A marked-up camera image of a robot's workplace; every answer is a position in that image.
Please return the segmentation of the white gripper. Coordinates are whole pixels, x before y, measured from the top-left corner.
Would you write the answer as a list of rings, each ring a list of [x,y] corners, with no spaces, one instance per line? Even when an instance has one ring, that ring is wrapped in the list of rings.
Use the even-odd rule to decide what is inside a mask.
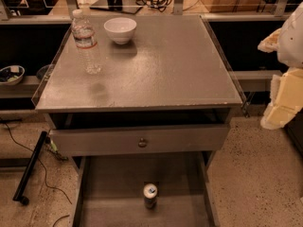
[[[290,68],[282,76],[273,75],[270,103],[260,125],[267,130],[284,128],[303,109],[303,2],[285,21],[258,44],[266,53],[277,51],[277,59]]]

